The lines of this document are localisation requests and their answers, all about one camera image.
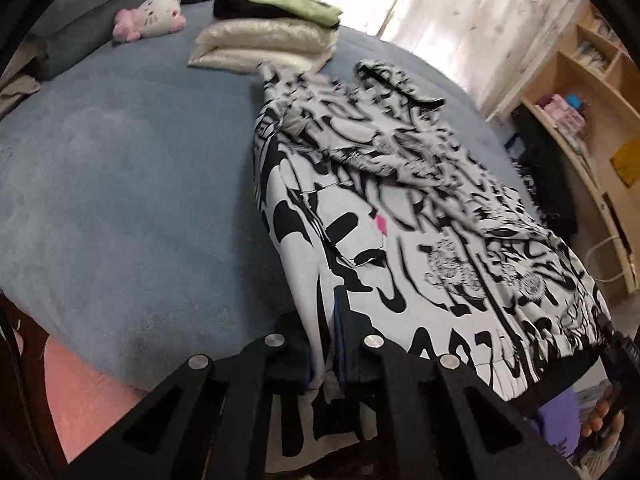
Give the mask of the white black graffiti print jacket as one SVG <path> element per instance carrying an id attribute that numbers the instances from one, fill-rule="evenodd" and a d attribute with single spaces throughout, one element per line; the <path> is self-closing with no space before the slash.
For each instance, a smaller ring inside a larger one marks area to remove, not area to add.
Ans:
<path id="1" fill-rule="evenodd" d="M 310 341 L 312 384 L 339 307 L 415 356 L 453 354 L 504 400 L 600 341 L 582 260 L 440 119 L 399 68 L 356 80 L 260 66 L 256 198 Z"/>

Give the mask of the black white patterned clothes pile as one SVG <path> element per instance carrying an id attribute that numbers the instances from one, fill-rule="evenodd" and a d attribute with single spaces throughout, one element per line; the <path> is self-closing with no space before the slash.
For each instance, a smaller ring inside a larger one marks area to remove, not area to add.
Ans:
<path id="1" fill-rule="evenodd" d="M 558 144 L 525 105 L 514 108 L 511 120 L 514 133 L 504 147 L 525 182 L 541 223 L 569 242 L 577 233 L 577 219 Z"/>

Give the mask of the yellow cloth on shelf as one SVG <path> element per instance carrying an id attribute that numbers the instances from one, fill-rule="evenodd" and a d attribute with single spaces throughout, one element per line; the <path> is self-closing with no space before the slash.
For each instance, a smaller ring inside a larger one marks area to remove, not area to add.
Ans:
<path id="1" fill-rule="evenodd" d="M 610 162 L 626 188 L 632 188 L 640 177 L 640 141 L 625 142 L 611 157 Z"/>

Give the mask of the pink drawer organizer box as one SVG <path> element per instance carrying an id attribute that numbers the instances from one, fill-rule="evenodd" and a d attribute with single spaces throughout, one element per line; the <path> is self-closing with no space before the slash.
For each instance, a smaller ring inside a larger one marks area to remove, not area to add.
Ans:
<path id="1" fill-rule="evenodd" d="M 554 128 L 560 133 L 577 136 L 578 133 L 584 130 L 585 118 L 559 94 L 544 96 L 539 100 L 537 106 L 546 114 Z"/>

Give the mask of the wooden curved bookshelf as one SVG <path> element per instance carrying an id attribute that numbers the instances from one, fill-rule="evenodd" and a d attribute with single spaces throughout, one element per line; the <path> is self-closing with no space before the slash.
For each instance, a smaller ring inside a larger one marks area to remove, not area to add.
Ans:
<path id="1" fill-rule="evenodd" d="M 537 106 L 555 93 L 585 118 L 577 136 L 560 133 Z M 521 104 L 561 151 L 577 219 L 570 247 L 608 303 L 620 304 L 639 290 L 639 180 L 626 188 L 610 159 L 625 142 L 639 140 L 639 69 L 590 2 L 537 70 Z"/>

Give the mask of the folded cream puffer jacket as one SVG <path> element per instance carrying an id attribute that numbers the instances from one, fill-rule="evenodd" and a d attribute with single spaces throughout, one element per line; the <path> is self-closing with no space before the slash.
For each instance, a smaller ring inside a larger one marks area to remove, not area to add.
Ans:
<path id="1" fill-rule="evenodd" d="M 297 18 L 236 18 L 204 28 L 189 65 L 255 73 L 262 64 L 318 72 L 332 58 L 338 31 Z"/>

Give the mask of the floral sheer curtain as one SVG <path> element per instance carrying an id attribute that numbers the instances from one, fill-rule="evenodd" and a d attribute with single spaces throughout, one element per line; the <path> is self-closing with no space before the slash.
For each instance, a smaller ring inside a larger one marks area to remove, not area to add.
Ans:
<path id="1" fill-rule="evenodd" d="M 401 47 L 460 86 L 480 114 L 514 107 L 586 0 L 322 0 L 344 25 Z"/>

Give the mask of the white pink cat plush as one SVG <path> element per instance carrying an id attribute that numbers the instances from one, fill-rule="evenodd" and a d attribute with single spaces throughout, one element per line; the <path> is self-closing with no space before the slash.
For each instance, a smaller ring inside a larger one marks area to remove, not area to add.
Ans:
<path id="1" fill-rule="evenodd" d="M 145 0 L 137 8 L 122 9 L 115 14 L 112 37 L 124 44 L 173 34 L 185 27 L 180 0 Z"/>

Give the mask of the blue grey pillow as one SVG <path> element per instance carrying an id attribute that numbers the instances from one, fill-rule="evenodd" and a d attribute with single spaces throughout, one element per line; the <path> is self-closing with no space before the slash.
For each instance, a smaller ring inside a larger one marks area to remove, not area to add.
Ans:
<path id="1" fill-rule="evenodd" d="M 50 80 L 112 40 L 117 11 L 145 0 L 54 0 L 29 31 L 42 47 L 38 78 Z"/>

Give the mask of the folded green black jacket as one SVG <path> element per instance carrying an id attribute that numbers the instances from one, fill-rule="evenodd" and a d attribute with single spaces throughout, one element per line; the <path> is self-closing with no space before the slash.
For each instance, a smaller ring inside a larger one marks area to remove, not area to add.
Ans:
<path id="1" fill-rule="evenodd" d="M 235 18 L 292 18 L 336 29 L 343 11 L 320 0 L 214 0 L 213 16 L 218 20 Z"/>

